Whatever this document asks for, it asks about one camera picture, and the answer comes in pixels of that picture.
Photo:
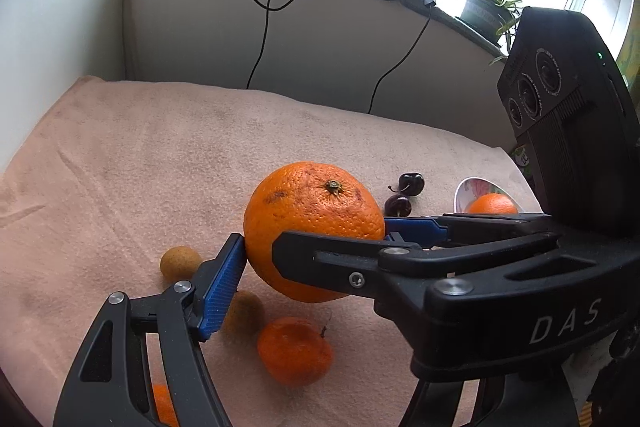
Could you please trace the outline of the potted green plant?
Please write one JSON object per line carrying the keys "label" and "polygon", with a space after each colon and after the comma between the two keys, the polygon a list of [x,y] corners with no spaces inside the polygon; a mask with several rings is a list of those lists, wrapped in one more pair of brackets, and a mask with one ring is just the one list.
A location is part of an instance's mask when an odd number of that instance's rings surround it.
{"label": "potted green plant", "polygon": [[466,0],[460,20],[493,46],[506,42],[506,53],[500,52],[489,66],[504,62],[509,55],[524,6],[522,0]]}

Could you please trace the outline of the small orange kumquat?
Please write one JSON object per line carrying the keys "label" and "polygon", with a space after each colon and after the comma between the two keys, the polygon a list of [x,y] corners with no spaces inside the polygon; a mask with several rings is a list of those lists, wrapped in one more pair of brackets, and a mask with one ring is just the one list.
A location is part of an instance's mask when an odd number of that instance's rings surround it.
{"label": "small orange kumquat", "polygon": [[178,427],[178,418],[172,406],[171,396],[168,387],[163,384],[153,385],[153,395],[160,421],[170,427]]}

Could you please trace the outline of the large orange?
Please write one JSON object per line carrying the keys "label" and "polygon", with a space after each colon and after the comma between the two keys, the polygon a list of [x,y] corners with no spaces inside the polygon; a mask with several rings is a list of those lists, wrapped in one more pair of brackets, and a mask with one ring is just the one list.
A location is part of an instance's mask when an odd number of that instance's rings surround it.
{"label": "large orange", "polygon": [[250,265],[275,291],[300,303],[326,303],[342,294],[281,277],[271,247],[286,231],[350,239],[384,239],[383,213],[349,172],[329,164],[294,162],[270,173],[255,188],[243,219]]}

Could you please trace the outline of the medium tangerine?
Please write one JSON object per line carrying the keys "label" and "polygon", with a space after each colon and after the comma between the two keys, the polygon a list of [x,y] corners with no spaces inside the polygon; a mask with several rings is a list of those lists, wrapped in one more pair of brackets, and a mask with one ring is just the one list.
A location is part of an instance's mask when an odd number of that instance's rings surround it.
{"label": "medium tangerine", "polygon": [[333,363],[326,329],[299,317],[280,317],[268,323],[259,333],[256,347],[269,375],[288,387],[320,381]]}

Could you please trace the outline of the dark cherry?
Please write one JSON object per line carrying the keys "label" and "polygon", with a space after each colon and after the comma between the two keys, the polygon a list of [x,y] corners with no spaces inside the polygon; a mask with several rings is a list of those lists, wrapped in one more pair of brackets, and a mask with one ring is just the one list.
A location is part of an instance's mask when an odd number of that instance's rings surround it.
{"label": "dark cherry", "polygon": [[409,217],[411,211],[411,200],[406,195],[394,194],[384,204],[384,216],[387,218]]}
{"label": "dark cherry", "polygon": [[406,172],[399,176],[395,185],[390,185],[388,189],[395,194],[406,197],[414,197],[420,195],[425,186],[425,180],[421,173]]}

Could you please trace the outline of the white floral plate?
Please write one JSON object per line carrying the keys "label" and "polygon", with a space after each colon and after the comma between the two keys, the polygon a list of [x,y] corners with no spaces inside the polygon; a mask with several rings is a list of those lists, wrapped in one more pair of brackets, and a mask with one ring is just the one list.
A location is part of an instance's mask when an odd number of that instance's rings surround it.
{"label": "white floral plate", "polygon": [[499,185],[484,178],[471,176],[471,178],[463,179],[454,192],[454,212],[466,213],[469,205],[486,194],[502,194],[509,197],[518,212],[523,210],[522,206]]}

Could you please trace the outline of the brown longan fruit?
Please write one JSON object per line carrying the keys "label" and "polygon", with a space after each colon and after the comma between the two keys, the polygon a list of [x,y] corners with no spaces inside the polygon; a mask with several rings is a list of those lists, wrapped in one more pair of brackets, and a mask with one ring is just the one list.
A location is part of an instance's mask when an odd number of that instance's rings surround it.
{"label": "brown longan fruit", "polygon": [[202,262],[201,255],[189,246],[171,247],[160,258],[160,273],[169,283],[191,280]]}
{"label": "brown longan fruit", "polygon": [[265,325],[262,300],[251,291],[237,291],[230,303],[221,332],[234,337],[252,337]]}

